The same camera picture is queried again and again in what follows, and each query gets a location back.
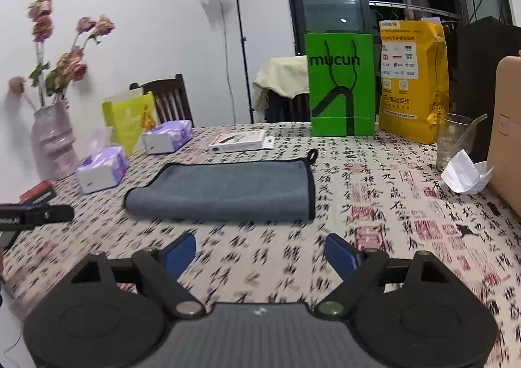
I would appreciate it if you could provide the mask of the purple grey microfibre towel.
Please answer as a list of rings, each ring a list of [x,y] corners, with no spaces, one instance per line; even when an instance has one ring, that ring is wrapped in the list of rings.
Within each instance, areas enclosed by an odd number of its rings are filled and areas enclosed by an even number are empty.
[[[165,164],[124,197],[124,208],[145,219],[204,222],[311,221],[315,217],[312,165],[319,152],[291,160],[233,164]]]

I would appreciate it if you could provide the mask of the red cigarette box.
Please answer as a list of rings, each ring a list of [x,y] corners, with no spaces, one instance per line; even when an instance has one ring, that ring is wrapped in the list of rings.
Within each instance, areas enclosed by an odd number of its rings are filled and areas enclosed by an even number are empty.
[[[41,204],[49,202],[57,196],[53,185],[43,180],[28,191],[20,195],[20,203],[23,204]]]

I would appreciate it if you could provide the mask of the pink speckled ceramic vase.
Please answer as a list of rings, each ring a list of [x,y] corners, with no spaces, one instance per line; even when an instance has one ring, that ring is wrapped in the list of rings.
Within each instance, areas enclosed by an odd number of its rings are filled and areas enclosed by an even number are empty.
[[[39,109],[31,131],[31,144],[42,179],[66,179],[79,164],[76,138],[66,100]]]

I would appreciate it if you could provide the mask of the near purple tissue pack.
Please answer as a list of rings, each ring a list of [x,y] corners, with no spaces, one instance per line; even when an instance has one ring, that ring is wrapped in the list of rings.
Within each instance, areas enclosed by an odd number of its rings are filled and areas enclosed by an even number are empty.
[[[89,138],[89,154],[76,170],[82,194],[117,187],[128,169],[124,147],[111,141],[112,130],[99,128]]]

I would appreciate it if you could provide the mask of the purple tissue pack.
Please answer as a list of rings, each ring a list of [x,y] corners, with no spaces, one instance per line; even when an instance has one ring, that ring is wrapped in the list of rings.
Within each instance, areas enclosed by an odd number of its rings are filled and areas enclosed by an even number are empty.
[[[148,155],[175,153],[193,137],[190,120],[165,121],[141,135]]]
[[[117,187],[128,169],[124,147],[111,141],[112,130],[99,128],[89,138],[89,154],[76,170],[82,194]]]

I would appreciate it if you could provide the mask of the calligraphy print tablecloth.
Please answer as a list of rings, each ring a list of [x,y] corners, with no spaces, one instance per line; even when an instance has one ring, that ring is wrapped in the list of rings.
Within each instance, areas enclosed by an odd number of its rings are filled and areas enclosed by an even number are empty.
[[[519,323],[520,220],[496,194],[451,191],[434,147],[391,134],[268,131],[272,150],[215,155],[217,129],[200,128],[176,153],[136,153],[122,184],[95,194],[59,182],[75,218],[22,234],[8,285],[29,308],[90,251],[127,256],[189,231],[197,250],[181,281],[203,303],[316,303],[338,282],[323,253],[336,233],[393,257],[431,251],[501,324]]]

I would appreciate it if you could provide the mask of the yellow green paper bag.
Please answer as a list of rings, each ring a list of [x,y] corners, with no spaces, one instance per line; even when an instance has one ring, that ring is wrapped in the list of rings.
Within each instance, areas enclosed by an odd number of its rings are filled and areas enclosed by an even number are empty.
[[[154,95],[143,88],[106,98],[102,110],[105,125],[112,128],[110,142],[121,145],[128,157],[143,148],[141,136],[159,124]]]

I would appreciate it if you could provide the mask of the far purple tissue pack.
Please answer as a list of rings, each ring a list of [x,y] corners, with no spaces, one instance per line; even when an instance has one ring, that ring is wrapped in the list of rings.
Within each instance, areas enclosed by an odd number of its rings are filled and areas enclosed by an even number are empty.
[[[165,121],[141,135],[148,155],[175,153],[193,137],[190,120]]]

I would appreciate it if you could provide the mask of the pink hard suitcase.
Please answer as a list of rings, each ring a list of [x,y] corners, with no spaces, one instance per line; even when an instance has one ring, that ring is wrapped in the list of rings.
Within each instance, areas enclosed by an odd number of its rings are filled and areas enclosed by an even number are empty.
[[[496,69],[495,109],[487,164],[490,185],[520,215],[521,207],[521,61],[503,58]]]

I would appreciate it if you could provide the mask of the clear drinking glass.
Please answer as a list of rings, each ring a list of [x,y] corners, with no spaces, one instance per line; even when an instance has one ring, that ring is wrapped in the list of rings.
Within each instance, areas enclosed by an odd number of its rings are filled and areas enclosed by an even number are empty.
[[[477,125],[487,119],[484,113],[477,119],[455,113],[440,113],[437,119],[436,167],[443,171],[451,158],[464,149],[470,154],[473,148]]]

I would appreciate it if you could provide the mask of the dark wooden chair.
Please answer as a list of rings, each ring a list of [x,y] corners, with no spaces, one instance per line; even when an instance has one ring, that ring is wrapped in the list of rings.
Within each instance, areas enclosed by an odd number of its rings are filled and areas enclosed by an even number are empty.
[[[151,92],[155,99],[155,109],[161,123],[174,120],[193,121],[182,74],[171,79],[160,79],[143,84],[133,82],[129,90],[142,89]]]

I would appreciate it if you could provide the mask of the white flat product box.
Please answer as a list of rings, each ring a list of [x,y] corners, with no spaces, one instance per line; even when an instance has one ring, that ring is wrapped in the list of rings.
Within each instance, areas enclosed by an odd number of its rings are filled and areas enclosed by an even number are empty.
[[[275,137],[267,135],[265,130],[225,133],[217,135],[207,145],[212,153],[232,153],[274,149]]]

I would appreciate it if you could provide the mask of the yellow printed plastic bag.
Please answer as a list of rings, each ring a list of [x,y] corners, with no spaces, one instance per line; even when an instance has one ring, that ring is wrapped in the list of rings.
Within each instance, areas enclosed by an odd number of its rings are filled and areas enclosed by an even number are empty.
[[[439,21],[379,23],[382,95],[379,127],[405,139],[433,144],[438,115],[449,109],[449,67]]]

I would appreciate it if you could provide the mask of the green mucun paper bag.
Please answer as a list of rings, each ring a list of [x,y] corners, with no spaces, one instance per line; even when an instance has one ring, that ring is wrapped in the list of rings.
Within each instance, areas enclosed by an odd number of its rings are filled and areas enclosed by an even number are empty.
[[[373,38],[360,33],[305,35],[312,135],[373,136]]]

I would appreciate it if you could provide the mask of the chair with cream cloth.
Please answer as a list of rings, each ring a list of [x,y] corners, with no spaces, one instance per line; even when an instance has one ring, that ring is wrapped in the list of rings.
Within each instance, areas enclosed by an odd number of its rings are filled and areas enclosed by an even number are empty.
[[[274,57],[261,65],[253,81],[253,109],[261,122],[268,121],[269,92],[290,100],[309,97],[307,57]]]

